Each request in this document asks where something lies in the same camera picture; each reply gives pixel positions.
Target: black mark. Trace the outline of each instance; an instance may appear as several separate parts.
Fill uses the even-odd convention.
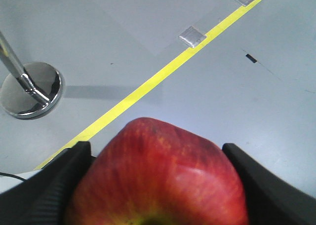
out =
[[[246,57],[247,57],[250,61],[252,61],[252,63],[256,63],[256,62],[257,62],[257,60],[256,60],[255,58],[253,58],[250,54],[247,54]]]

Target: round metal base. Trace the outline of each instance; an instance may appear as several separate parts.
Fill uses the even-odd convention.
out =
[[[0,102],[5,111],[18,119],[29,119],[48,113],[60,99],[63,81],[59,72],[51,65],[43,62],[31,62],[24,67],[36,86],[49,97],[48,105],[40,104],[24,91],[18,81],[9,74],[3,82]]]

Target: floor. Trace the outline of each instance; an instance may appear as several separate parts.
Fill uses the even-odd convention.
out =
[[[33,170],[240,7],[235,0],[0,0],[0,30],[22,63],[65,80],[48,115],[0,108],[0,171]],[[130,120],[154,117],[235,143],[316,197],[315,0],[262,0],[95,135],[93,155]],[[253,63],[246,57],[257,60]],[[0,82],[8,71],[0,63]]]

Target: black cable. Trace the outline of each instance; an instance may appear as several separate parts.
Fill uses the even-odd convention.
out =
[[[19,179],[21,181],[26,181],[26,179],[22,178],[22,177],[19,177],[19,176],[16,176],[16,175],[13,175],[13,174],[9,174],[9,173],[5,173],[5,172],[0,172],[0,176],[5,176],[5,177],[13,177],[15,179]]]

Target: apple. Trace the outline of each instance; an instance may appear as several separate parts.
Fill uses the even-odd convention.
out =
[[[76,187],[67,225],[247,225],[243,185],[211,141],[152,118],[129,122]]]

